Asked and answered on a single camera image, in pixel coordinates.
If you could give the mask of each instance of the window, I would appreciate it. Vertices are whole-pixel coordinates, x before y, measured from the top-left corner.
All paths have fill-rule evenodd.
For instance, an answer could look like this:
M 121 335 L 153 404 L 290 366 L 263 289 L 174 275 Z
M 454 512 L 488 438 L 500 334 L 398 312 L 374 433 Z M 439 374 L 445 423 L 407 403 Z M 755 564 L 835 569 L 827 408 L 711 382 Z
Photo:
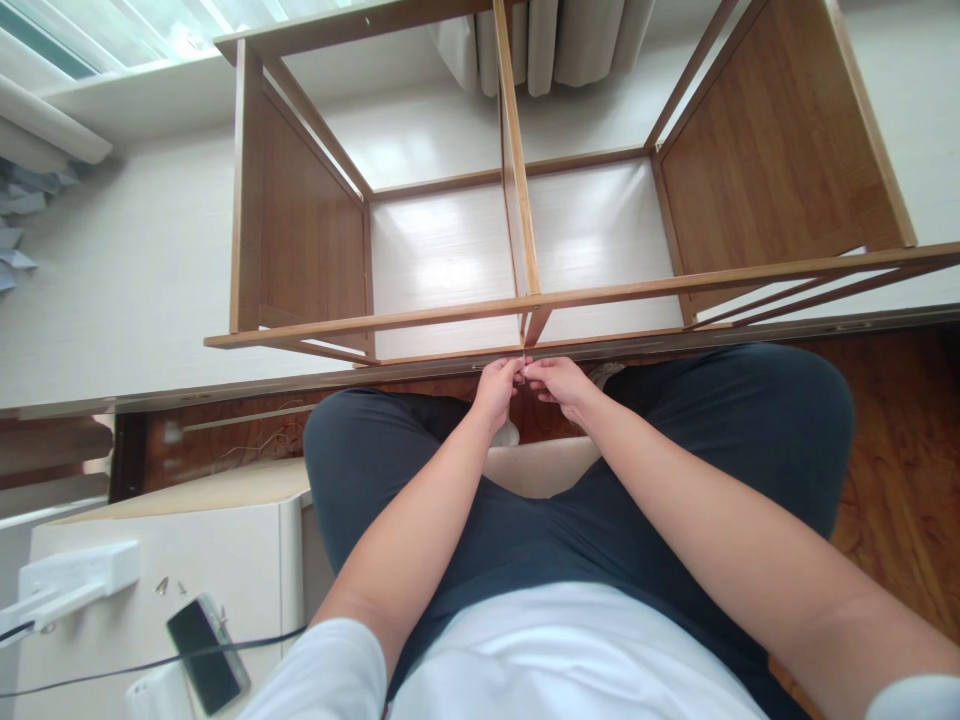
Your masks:
M 363 0 L 0 0 L 0 27 L 74 78 L 214 54 L 214 38 Z

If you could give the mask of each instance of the knee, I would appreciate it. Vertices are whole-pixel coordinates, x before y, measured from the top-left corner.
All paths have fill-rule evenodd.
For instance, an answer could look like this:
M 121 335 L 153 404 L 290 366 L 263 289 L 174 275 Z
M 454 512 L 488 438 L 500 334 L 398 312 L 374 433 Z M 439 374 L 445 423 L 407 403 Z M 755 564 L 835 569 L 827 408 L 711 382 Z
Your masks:
M 853 437 L 853 396 L 837 368 L 819 355 L 787 345 L 754 343 L 730 349 L 741 377 L 758 388 L 784 398 L 806 420 L 824 425 L 832 433 Z
M 327 434 L 333 429 L 343 429 L 357 420 L 369 418 L 378 402 L 388 396 L 372 388 L 348 388 L 324 398 L 310 413 L 306 435 Z

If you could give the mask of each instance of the charging cable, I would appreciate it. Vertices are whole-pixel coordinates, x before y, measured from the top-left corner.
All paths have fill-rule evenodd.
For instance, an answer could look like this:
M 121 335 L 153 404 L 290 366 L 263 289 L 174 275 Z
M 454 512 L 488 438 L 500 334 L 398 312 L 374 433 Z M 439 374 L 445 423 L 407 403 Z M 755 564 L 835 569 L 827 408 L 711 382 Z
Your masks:
M 19 627 L 10 630 L 10 633 L 21 632 L 25 628 Z M 137 667 L 127 668 L 125 670 L 114 670 L 113 672 L 100 673 L 99 675 L 87 675 L 86 677 L 73 678 L 72 680 L 61 680 L 57 683 L 51 683 L 50 685 L 43 685 L 41 687 L 31 688 L 30 690 L 21 690 L 20 692 L 9 692 L 9 693 L 0 693 L 0 700 L 6 700 L 7 698 L 22 697 L 24 695 L 35 695 L 36 693 L 46 692 L 47 690 L 53 690 L 58 687 L 65 687 L 67 685 L 76 685 L 77 683 L 90 682 L 91 680 L 102 680 L 107 677 L 114 677 L 115 675 L 126 675 L 128 673 L 142 672 L 144 670 L 153 670 L 154 668 L 161 667 L 162 665 L 169 665 L 170 663 L 177 662 L 178 660 L 192 660 L 193 658 L 203 657 L 204 655 L 216 655 L 218 653 L 230 652 L 230 651 L 239 651 L 239 650 L 250 650 L 252 648 L 266 647 L 267 645 L 276 645 L 277 643 L 286 642 L 291 640 L 297 635 L 303 633 L 307 627 L 304 625 L 302 628 L 297 630 L 292 630 L 291 632 L 286 633 L 285 635 L 278 635 L 277 637 L 266 638 L 264 640 L 248 640 L 242 643 L 230 643 L 227 645 L 216 645 L 213 647 L 203 648 L 202 650 L 196 650 L 194 652 L 186 653 L 183 655 L 174 655 L 173 657 L 164 658 L 163 660 L 156 660 L 152 663 L 147 663 L 146 665 L 138 665 Z

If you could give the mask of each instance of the hand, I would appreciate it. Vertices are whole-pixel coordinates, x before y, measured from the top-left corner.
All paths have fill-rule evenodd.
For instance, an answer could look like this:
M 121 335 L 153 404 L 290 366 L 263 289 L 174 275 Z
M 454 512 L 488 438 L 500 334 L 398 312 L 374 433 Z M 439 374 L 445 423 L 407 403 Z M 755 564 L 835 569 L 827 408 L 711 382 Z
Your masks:
M 538 392 L 543 402 L 560 405 L 571 422 L 583 427 L 586 407 L 604 395 L 570 358 L 544 358 L 523 369 L 530 389 Z
M 507 421 L 510 398 L 517 394 L 513 383 L 523 379 L 519 374 L 522 367 L 523 358 L 500 358 L 487 365 L 480 375 L 470 412 L 489 429 L 491 439 Z

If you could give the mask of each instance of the black cable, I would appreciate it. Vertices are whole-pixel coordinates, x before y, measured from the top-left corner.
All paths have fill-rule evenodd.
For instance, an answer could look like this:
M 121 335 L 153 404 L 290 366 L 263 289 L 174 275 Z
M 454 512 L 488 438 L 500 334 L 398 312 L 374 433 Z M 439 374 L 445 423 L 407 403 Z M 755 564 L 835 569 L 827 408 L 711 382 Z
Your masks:
M 33 630 L 33 624 L 33 620 L 31 620 L 23 625 L 17 625 L 17 627 L 13 628 L 12 630 L 7 630 L 5 633 L 0 634 L 0 642 L 3 642 L 8 638 L 12 638 L 14 635 L 19 635 L 24 630 Z
M 248 640 L 242 643 L 216 645 L 213 647 L 203 648 L 202 650 L 196 650 L 194 652 L 187 653 L 186 655 L 174 655 L 173 657 L 164 658 L 163 660 L 156 660 L 152 663 L 147 663 L 146 665 L 138 665 L 137 667 L 127 668 L 126 670 L 114 670 L 113 672 L 100 673 L 99 675 L 88 675 L 86 677 L 73 678 L 72 680 L 61 680 L 58 683 L 51 683 L 50 685 L 43 685 L 42 687 L 31 688 L 30 690 L 21 690 L 20 692 L 0 693 L 0 700 L 21 697 L 23 695 L 34 695 L 38 692 L 45 692 L 47 690 L 53 690 L 54 688 L 64 687 L 66 685 L 75 685 L 81 682 L 89 682 L 90 680 L 102 680 L 103 678 L 113 677 L 114 675 L 126 675 L 132 672 L 153 670 L 154 668 L 158 668 L 163 665 L 169 665 L 170 663 L 177 662 L 178 660 L 192 660 L 196 657 L 203 657 L 204 655 L 216 655 L 218 653 L 229 652 L 231 650 L 250 650 L 251 648 L 264 647 L 266 645 L 276 645 L 277 643 L 286 642 L 287 640 L 295 638 L 306 629 L 307 627 L 303 626 L 302 628 L 288 632 L 286 635 L 278 635 L 277 637 L 266 638 L 264 640 Z

